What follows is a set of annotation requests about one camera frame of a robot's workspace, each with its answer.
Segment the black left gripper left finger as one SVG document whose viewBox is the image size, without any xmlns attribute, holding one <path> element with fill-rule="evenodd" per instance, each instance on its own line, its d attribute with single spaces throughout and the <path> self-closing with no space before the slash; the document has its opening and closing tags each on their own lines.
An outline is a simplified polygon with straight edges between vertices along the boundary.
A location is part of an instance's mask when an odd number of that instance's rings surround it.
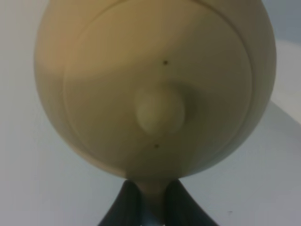
<svg viewBox="0 0 301 226">
<path fill-rule="evenodd" d="M 99 226 L 141 226 L 145 200 L 138 186 L 126 180 Z"/>
</svg>

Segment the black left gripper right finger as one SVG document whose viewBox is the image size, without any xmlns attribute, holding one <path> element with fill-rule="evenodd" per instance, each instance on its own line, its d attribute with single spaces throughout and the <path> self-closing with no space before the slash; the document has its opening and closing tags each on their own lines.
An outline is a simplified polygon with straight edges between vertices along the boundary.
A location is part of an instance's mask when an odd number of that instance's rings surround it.
<svg viewBox="0 0 301 226">
<path fill-rule="evenodd" d="M 172 181 L 166 188 L 164 222 L 166 226 L 217 226 L 179 180 Z"/>
</svg>

